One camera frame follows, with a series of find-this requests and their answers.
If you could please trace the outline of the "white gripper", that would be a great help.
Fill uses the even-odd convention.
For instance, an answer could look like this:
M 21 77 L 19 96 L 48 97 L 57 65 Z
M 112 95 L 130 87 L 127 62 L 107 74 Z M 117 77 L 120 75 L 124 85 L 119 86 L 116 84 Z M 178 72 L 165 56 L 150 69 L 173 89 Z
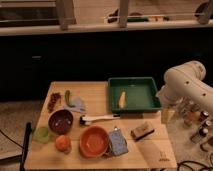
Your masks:
M 161 112 L 161 123 L 167 124 L 175 113 L 175 110 L 170 108 L 174 108 L 177 105 L 176 94 L 167 85 L 164 85 L 156 96 L 159 98 L 161 106 L 165 108 Z

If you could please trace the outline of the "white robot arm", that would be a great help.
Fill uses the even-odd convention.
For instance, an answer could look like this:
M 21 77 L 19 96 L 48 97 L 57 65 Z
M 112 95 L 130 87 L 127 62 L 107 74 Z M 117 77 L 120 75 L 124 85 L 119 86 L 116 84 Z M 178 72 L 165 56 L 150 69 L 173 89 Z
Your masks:
M 183 98 L 213 114 L 213 87 L 203 82 L 205 75 L 206 69 L 199 61 L 186 62 L 164 73 L 164 85 L 156 93 L 162 106 L 162 124 L 168 123 Z

